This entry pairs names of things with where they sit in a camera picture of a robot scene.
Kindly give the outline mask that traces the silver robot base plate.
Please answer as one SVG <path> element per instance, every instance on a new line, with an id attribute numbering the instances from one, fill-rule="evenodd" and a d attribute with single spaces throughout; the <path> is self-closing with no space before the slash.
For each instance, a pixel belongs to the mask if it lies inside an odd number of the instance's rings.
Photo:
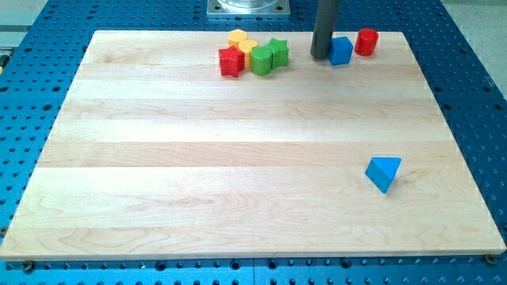
<path id="1" fill-rule="evenodd" d="M 289 0 L 207 0 L 208 16 L 287 16 L 290 13 Z"/>

